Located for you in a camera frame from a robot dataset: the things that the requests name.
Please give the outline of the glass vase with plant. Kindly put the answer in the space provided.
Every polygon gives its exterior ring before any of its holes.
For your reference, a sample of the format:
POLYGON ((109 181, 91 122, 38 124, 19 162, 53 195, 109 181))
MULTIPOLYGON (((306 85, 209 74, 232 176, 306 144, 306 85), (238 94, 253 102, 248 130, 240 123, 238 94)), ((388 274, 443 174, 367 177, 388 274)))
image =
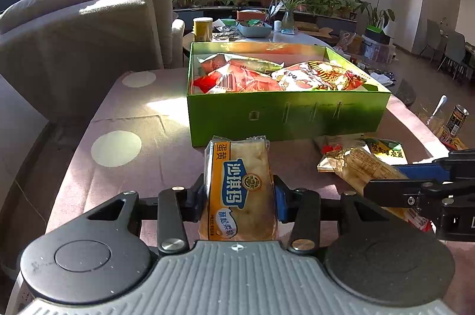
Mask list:
POLYGON ((282 19, 281 33, 287 35, 295 34, 295 20, 294 20, 294 11, 305 0, 279 0, 279 3, 284 8, 284 17, 282 19))

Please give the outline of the round white coffee table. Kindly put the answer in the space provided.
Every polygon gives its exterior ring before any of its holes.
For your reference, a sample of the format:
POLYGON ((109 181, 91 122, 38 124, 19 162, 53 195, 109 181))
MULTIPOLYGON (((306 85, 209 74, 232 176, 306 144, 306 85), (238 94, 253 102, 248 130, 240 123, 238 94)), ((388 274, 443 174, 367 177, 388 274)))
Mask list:
POLYGON ((286 35, 272 32, 268 38, 191 42, 184 67, 197 68, 198 57, 207 58, 215 53, 256 57, 285 65, 307 61, 339 62, 343 59, 329 45, 305 33, 286 35))

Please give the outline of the beige sofa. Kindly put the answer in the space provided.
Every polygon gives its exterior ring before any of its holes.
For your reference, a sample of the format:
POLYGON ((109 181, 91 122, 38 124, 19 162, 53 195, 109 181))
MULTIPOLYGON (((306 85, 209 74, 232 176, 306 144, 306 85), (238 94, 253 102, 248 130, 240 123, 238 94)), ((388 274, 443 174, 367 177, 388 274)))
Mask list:
POLYGON ((1 76, 46 119, 89 119, 127 71, 183 65, 172 0, 20 0, 1 14, 1 76))

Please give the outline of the yellow canister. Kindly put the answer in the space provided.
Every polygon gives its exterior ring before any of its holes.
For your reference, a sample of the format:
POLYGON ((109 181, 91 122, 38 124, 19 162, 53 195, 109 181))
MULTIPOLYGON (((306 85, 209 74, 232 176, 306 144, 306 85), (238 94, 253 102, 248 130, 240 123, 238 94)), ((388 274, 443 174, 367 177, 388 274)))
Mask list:
POLYGON ((213 39, 213 19, 212 17, 196 17, 193 19, 193 30, 195 42, 210 42, 213 39))

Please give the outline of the grey dining chair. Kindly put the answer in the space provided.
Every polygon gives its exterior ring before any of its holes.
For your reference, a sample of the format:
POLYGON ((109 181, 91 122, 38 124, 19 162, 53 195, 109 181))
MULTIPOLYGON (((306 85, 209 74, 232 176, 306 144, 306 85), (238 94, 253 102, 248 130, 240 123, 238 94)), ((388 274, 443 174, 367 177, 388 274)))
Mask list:
POLYGON ((456 31, 449 32, 443 57, 437 70, 440 70, 445 63, 451 63, 453 65, 452 80, 455 80, 459 73, 467 72, 468 65, 464 62, 465 54, 465 37, 456 31))

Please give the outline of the red crinkled snack bag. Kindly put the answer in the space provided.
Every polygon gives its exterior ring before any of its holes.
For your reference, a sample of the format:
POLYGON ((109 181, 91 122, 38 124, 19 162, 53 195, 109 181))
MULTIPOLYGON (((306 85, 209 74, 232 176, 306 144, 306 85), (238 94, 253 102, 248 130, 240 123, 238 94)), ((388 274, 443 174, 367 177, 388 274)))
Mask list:
POLYGON ((271 76, 231 64, 196 78, 192 85, 203 94, 282 90, 278 82, 271 76))

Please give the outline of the glass mug with spoon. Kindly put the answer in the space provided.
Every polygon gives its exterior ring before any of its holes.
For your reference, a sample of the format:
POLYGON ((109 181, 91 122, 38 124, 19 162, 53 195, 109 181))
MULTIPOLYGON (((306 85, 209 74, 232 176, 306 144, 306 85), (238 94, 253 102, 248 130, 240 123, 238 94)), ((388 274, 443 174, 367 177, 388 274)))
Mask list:
POLYGON ((447 100, 448 97, 443 94, 435 106, 431 103, 419 104, 418 117, 434 135, 436 135, 444 125, 445 115, 443 107, 447 100))

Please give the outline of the orange tissue box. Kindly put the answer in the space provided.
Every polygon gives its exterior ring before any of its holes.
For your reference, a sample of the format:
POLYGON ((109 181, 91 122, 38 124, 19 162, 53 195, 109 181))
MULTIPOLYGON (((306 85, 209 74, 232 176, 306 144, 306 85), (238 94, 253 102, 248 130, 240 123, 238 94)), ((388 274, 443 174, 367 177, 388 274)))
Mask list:
POLYGON ((267 14, 263 11, 259 11, 256 9, 245 9, 241 11, 237 11, 237 20, 238 21, 251 21, 251 20, 258 20, 258 21, 265 21, 267 14))

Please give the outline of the red yellow snack bag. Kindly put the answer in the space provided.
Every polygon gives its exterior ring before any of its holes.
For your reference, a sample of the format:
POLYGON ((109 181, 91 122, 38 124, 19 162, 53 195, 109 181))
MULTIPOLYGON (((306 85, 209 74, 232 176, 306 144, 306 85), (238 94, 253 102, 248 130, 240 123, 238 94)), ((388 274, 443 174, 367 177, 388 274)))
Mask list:
POLYGON ((271 74, 286 91, 356 90, 366 80, 339 65, 329 62, 309 61, 284 67, 271 74))

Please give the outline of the green snack packet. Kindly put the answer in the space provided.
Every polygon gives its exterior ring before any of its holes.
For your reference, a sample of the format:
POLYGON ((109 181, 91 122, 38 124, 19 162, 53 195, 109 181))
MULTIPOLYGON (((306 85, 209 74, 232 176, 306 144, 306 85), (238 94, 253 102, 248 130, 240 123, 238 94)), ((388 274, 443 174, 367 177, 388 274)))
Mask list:
POLYGON ((199 58, 198 62, 205 73, 211 73, 227 64, 264 74, 271 74, 284 67, 284 63, 279 64, 256 57, 245 57, 230 53, 215 53, 210 57, 199 58))

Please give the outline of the white crumpled tissue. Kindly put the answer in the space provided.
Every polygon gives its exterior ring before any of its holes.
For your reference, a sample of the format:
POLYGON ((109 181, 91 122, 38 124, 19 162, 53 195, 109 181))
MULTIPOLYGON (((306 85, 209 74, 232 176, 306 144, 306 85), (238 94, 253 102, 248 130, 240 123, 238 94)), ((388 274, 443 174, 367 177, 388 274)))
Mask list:
POLYGON ((373 72, 370 74, 370 77, 382 84, 383 86, 392 86, 394 84, 394 81, 388 78, 385 74, 383 73, 376 73, 373 72))

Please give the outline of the yellow sachima snack pack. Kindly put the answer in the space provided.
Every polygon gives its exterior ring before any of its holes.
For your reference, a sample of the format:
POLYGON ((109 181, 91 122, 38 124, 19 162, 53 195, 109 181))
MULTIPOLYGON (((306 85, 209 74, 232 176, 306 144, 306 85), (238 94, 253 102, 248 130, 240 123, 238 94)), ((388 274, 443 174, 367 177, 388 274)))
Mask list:
POLYGON ((277 231, 275 187, 264 136, 215 137, 205 150, 205 208, 200 238, 267 241, 277 231))

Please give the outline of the yellow green broad bean bag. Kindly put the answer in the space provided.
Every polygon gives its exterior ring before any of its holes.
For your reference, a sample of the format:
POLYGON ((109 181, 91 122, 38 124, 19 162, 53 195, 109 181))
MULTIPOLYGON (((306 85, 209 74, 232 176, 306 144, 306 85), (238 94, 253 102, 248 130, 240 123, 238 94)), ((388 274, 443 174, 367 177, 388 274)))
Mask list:
POLYGON ((403 146, 398 141, 364 138, 370 153, 387 165, 407 165, 407 157, 403 146))

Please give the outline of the clear QR code snack pack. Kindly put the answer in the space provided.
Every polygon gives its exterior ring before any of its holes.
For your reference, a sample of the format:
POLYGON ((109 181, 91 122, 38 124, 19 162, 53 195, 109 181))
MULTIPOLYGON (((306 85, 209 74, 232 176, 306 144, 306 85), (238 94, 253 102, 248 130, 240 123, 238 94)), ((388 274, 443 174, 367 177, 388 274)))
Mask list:
POLYGON ((353 134, 315 138, 322 154, 317 171, 335 173, 359 194, 372 180, 406 178, 396 169, 397 165, 387 165, 371 154, 364 138, 372 137, 353 134))

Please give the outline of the cardboard box on floor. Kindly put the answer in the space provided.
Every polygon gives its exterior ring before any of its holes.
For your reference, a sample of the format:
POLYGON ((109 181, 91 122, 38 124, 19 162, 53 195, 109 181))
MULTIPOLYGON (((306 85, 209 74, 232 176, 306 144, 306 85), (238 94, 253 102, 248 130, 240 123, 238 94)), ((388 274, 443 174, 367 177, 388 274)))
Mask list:
POLYGON ((295 26, 300 32, 306 33, 313 37, 332 38, 331 33, 333 32, 333 29, 331 28, 320 28, 317 24, 302 21, 296 21, 295 26))

